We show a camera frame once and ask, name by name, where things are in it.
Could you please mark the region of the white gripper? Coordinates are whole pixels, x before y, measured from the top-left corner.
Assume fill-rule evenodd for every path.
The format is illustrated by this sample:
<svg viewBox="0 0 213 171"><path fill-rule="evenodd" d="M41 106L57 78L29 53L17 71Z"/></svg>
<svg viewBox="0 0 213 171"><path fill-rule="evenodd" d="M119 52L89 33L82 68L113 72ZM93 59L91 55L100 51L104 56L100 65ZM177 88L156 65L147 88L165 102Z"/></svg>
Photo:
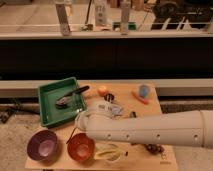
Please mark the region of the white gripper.
<svg viewBox="0 0 213 171"><path fill-rule="evenodd" d="M108 101L93 102L89 110L92 114L103 115L109 118L123 115L123 108L120 105Z"/></svg>

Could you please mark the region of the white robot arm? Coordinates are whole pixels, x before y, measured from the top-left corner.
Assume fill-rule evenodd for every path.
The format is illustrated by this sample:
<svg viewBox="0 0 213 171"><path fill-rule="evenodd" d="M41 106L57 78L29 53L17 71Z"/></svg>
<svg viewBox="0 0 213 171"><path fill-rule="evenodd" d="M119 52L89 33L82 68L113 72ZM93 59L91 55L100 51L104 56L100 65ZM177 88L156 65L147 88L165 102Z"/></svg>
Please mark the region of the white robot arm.
<svg viewBox="0 0 213 171"><path fill-rule="evenodd" d="M78 114L75 126L94 140L213 149L213 110L114 119L112 107L93 103Z"/></svg>

